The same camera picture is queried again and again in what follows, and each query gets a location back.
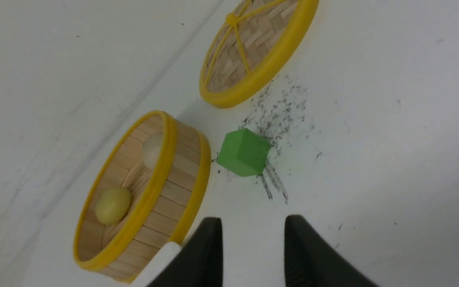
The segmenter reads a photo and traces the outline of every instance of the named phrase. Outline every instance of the white table surface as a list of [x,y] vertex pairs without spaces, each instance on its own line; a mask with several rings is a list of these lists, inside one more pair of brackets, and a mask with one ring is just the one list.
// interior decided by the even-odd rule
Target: white table surface
[[[198,71],[233,6],[222,4],[51,213],[24,286],[117,285],[79,269],[71,244],[100,166],[139,116],[171,113],[202,131],[216,158],[226,133],[246,118],[254,117],[251,130],[266,127],[261,116],[283,98],[293,103],[290,131],[270,161],[288,203],[274,188],[269,199],[259,179],[236,178],[213,163],[191,228],[206,216],[222,218],[224,286],[284,286],[289,214],[304,215],[380,285],[459,285],[459,2],[322,0],[262,107],[257,95],[219,110],[199,98]],[[273,133],[278,125],[273,120]]]

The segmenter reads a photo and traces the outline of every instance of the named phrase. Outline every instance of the yellow egg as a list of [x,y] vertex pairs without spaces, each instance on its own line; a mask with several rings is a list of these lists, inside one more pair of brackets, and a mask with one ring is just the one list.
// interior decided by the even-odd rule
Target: yellow egg
[[95,205],[95,216],[100,223],[113,225],[127,213],[131,205],[131,193],[123,187],[114,187],[104,191]]

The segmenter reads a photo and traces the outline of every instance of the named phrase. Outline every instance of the wooden basket wall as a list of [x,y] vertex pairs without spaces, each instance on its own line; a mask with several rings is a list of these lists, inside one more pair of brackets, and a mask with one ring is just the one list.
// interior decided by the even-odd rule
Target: wooden basket wall
[[208,91],[224,91],[246,77],[279,40],[297,3],[298,0],[242,0],[233,12],[240,18],[237,29],[223,26],[209,52],[204,75]]
[[[192,127],[174,120],[177,127],[177,143],[173,165],[169,170],[160,195],[155,201],[150,214],[139,224],[139,230],[124,251],[107,267],[96,272],[120,281],[132,281],[158,250],[170,240],[173,232],[189,204],[193,189],[198,180],[202,144],[204,139]],[[127,222],[129,215],[143,196],[143,192],[153,174],[142,163],[142,145],[156,133],[162,133],[164,121],[160,114],[154,114],[139,124],[125,138],[122,145],[107,165],[100,180],[95,182],[94,191],[80,218],[77,238],[77,260],[80,262],[93,259],[100,253]],[[100,195],[111,187],[126,187],[131,191],[131,207],[125,218],[113,226],[105,226],[95,217],[95,204]]]

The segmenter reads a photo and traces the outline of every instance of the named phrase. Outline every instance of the gray marks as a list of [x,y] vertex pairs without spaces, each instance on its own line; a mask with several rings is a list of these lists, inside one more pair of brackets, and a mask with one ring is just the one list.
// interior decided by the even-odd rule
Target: gray marks
[[345,119],[345,126],[346,126],[346,133],[349,133],[352,131],[352,129],[350,129],[350,126],[348,125],[348,119],[350,118],[350,116],[346,116],[346,119]]
[[272,192],[270,191],[270,188],[268,187],[268,184],[267,184],[267,181],[265,180],[264,176],[263,175],[258,175],[258,177],[260,178],[260,180],[262,181],[262,184],[263,184],[263,188],[265,189],[265,191],[267,192],[267,196],[269,199],[272,199]]
[[288,204],[288,193],[286,192],[286,189],[282,184],[281,178],[279,178],[279,175],[277,174],[277,172],[275,172],[275,168],[272,165],[270,165],[269,161],[267,161],[266,163],[265,172],[270,177],[272,185],[277,189],[279,193],[282,194],[282,197],[284,198],[284,203]]

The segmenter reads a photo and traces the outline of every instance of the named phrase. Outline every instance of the white surface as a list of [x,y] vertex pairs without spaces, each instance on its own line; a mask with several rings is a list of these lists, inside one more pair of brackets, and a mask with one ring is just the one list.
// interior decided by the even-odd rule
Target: white surface
[[[168,111],[206,134],[215,157],[224,134],[253,112],[258,97],[217,110],[198,96],[197,71],[234,6],[222,4],[51,212],[24,286],[119,285],[81,270],[71,249],[99,168],[139,116]],[[269,200],[256,178],[212,164],[193,229],[204,216],[222,218],[224,286],[284,286],[288,214],[304,215],[380,285],[459,286],[459,1],[322,0],[264,108],[290,89],[288,98],[306,99],[296,112],[308,120],[273,158],[287,205],[275,191]]]
[[35,247],[38,232],[31,237],[26,243],[26,246],[19,255],[7,266],[5,271],[0,274],[0,287],[21,287],[24,274],[26,273],[27,266],[31,260],[33,249]]
[[174,242],[166,243],[132,282],[131,287],[148,286],[175,259],[181,249],[182,247]]
[[0,0],[0,272],[220,0]]

